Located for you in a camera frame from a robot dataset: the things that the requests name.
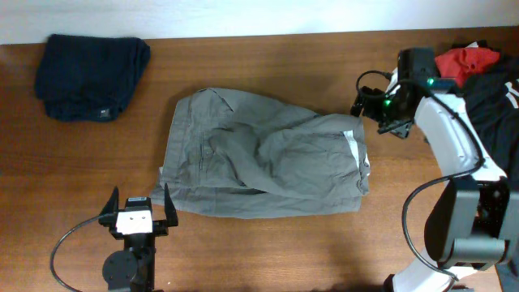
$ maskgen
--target dark navy folded cloth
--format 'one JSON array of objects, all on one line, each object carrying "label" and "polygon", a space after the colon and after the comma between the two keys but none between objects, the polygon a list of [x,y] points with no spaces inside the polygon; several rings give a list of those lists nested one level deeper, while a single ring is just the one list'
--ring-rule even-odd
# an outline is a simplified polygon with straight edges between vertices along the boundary
[{"label": "dark navy folded cloth", "polygon": [[151,53],[136,37],[49,37],[35,91],[51,118],[112,121],[128,106]]}]

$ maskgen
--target wooden table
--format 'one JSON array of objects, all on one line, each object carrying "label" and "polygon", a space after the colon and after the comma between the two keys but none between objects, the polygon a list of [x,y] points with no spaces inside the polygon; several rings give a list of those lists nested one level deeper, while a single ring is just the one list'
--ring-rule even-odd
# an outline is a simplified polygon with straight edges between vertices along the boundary
[{"label": "wooden table", "polygon": [[[517,28],[483,28],[147,41],[152,60],[126,112],[109,123],[47,118],[32,89],[44,46],[0,46],[1,290],[64,290],[49,271],[52,247],[97,215],[115,185],[122,199],[149,194],[175,104],[197,89],[236,88],[347,114],[357,76],[392,70],[400,49],[431,45],[441,52],[454,41],[487,39],[518,54],[518,38]],[[359,213],[244,221],[180,212],[180,226],[157,240],[157,289],[355,290],[403,269],[413,255],[401,232],[402,203],[440,172],[420,131],[399,140],[364,122],[372,174]],[[441,190],[424,191],[410,209],[419,247]],[[163,216],[155,207],[155,218]],[[62,245],[56,269],[81,290],[106,290],[101,267],[121,248],[106,229],[90,225]],[[462,282],[499,289],[493,268]]]}]

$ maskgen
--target gray cloth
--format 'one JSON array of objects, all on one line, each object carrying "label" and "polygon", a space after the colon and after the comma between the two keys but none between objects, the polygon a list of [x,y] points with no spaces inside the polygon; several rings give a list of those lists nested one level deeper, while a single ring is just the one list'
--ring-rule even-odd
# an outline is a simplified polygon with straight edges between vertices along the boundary
[{"label": "gray cloth", "polygon": [[177,103],[164,185],[179,210],[238,218],[358,211],[368,192],[360,118],[308,109],[238,90],[207,88]]}]

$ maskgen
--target red cloth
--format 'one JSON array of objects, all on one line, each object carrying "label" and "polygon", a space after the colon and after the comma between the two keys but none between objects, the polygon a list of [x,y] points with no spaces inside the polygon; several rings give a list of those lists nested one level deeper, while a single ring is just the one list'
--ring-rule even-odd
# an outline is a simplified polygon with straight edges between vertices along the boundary
[{"label": "red cloth", "polygon": [[454,78],[460,88],[474,74],[482,74],[500,59],[487,48],[451,49],[435,58],[442,78]]}]

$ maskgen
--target white background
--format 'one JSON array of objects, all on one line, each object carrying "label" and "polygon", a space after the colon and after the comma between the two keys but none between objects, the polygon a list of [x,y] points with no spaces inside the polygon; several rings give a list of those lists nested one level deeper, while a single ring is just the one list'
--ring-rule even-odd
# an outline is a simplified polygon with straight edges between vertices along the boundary
[{"label": "white background", "polygon": [[0,44],[519,24],[518,0],[0,0]]}]

